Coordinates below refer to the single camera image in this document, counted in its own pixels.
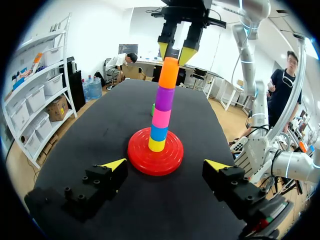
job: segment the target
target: stacked cups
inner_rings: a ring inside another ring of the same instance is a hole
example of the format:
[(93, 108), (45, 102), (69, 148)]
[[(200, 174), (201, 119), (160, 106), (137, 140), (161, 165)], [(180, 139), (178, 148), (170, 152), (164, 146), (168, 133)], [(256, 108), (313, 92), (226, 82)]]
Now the stacked cups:
[(178, 59), (166, 57), (156, 92), (155, 109), (148, 143), (149, 149), (153, 152), (161, 152), (165, 148), (178, 72)]

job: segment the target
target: yellow triangle marker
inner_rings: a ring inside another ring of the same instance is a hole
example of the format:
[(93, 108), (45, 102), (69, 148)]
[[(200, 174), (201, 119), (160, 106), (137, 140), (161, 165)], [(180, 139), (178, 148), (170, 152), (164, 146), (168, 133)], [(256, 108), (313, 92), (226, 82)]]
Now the yellow triangle marker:
[(127, 159), (122, 158), (120, 160), (109, 162), (109, 163), (106, 163), (106, 164), (103, 164), (103, 165), (99, 165), (99, 166), (100, 167), (110, 168), (110, 169), (112, 169), (112, 172), (113, 172), (123, 161), (127, 161)]
[(217, 172), (218, 172), (220, 169), (230, 168), (230, 167), (231, 167), (231, 166), (224, 165), (224, 164), (219, 163), (219, 162), (216, 162), (216, 161), (211, 161), (211, 160), (209, 160), (209, 159), (205, 159), (205, 161), (207, 161), (207, 163), (210, 164), (210, 166), (213, 167)]
[(168, 43), (158, 42), (158, 44), (159, 44), (159, 48), (160, 48), (161, 58), (164, 61), (165, 60), (166, 50), (167, 50), (167, 47), (168, 47)]
[(179, 65), (185, 65), (198, 51), (189, 47), (182, 47), (179, 58)]

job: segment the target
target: computer monitor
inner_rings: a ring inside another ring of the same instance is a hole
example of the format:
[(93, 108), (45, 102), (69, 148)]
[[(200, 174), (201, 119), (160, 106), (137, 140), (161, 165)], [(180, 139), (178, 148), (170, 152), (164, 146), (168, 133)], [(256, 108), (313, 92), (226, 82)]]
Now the computer monitor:
[(138, 55), (138, 44), (119, 44), (118, 54), (130, 54), (134, 53)]
[[(179, 58), (179, 53), (180, 53), (179, 49), (172, 49), (172, 54), (177, 56), (177, 58)], [(158, 58), (161, 58), (160, 48), (159, 48), (159, 52), (158, 52)]]

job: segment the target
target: black t-shirt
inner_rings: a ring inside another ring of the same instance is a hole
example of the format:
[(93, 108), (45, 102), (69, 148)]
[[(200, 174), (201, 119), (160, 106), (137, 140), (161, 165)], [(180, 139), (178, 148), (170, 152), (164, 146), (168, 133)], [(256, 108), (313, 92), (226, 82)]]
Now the black t-shirt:
[[(272, 82), (275, 86), (275, 91), (272, 93), (270, 99), (268, 100), (268, 108), (277, 117), (280, 117), (283, 110), (285, 109), (292, 90), (292, 87), (289, 87), (283, 82), (283, 74), (292, 82), (294, 82), (296, 79), (296, 77), (290, 76), (285, 70), (277, 69), (271, 76)], [(301, 92), (298, 98), (298, 103), (301, 104)]]

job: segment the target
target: water bottle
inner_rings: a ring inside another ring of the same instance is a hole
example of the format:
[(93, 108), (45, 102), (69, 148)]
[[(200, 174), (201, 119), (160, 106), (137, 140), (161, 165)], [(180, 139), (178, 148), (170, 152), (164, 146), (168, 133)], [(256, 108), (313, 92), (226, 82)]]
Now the water bottle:
[(90, 86), (90, 97), (91, 99), (99, 99), (102, 96), (101, 81), (94, 76), (93, 80), (89, 83)]
[(90, 86), (89, 86), (89, 83), (87, 81), (85, 81), (84, 79), (82, 79), (82, 88), (83, 88), (83, 93), (84, 93), (84, 99), (85, 99), (85, 102), (87, 103), (91, 100)]

